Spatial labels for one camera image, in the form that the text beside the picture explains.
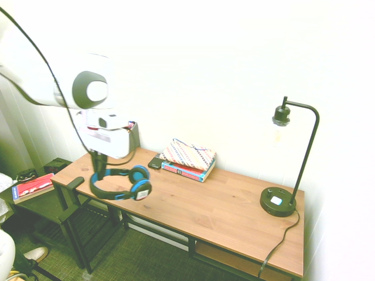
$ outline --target white wall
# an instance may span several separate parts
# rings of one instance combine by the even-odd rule
[[[371,196],[375,156],[372,2],[18,2],[15,16],[42,50],[112,59],[111,95],[139,122],[144,148],[161,151],[179,138],[216,149],[222,169],[293,186],[313,114],[291,108],[280,148],[270,119],[285,95],[317,108],[300,185],[304,280],[370,276],[373,205],[361,199]],[[63,109],[2,91],[35,165],[84,153]]]
[[[0,132],[0,173],[16,179],[17,173],[30,169],[33,164],[1,91]]]

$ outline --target lamp arm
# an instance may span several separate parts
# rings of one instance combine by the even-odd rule
[[[307,147],[305,157],[304,157],[304,161],[302,162],[302,166],[301,166],[301,169],[299,171],[299,175],[298,175],[295,187],[294,187],[294,191],[293,191],[291,201],[289,202],[290,204],[292,204],[294,199],[295,199],[295,196],[296,196],[296,193],[297,193],[297,190],[298,190],[298,187],[299,187],[299,183],[301,182],[302,174],[304,173],[304,170],[305,170],[307,158],[309,157],[311,146],[312,146],[316,131],[318,130],[320,117],[319,117],[319,112],[314,107],[311,107],[310,105],[300,104],[298,102],[293,102],[293,101],[287,101],[286,99],[283,102],[283,105],[284,104],[294,105],[295,107],[307,108],[307,109],[310,109],[315,114],[315,125],[314,125],[314,128],[313,128],[312,133],[311,133],[309,145]]]

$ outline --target lower shelf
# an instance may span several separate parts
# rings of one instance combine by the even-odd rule
[[[222,251],[218,248],[212,247],[206,243],[197,241],[195,245],[196,259],[210,263],[211,265],[232,271],[231,268],[237,269],[238,272],[233,272],[244,278],[250,279],[252,276],[258,276],[261,265],[243,259],[239,256]],[[266,281],[291,281],[292,277],[283,275],[282,273],[265,268],[261,274],[261,278]]]

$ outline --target headphones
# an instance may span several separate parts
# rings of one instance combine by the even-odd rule
[[[133,184],[130,191],[104,191],[95,185],[95,182],[103,179],[105,176],[129,176],[130,182]],[[90,179],[91,191],[101,199],[109,200],[125,200],[134,199],[142,200],[149,196],[152,186],[149,181],[149,171],[143,166],[137,165],[133,169],[106,169],[94,173]]]

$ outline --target patterned notebook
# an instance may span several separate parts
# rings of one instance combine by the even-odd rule
[[[212,149],[173,139],[159,157],[170,162],[207,171],[215,156],[216,152]]]

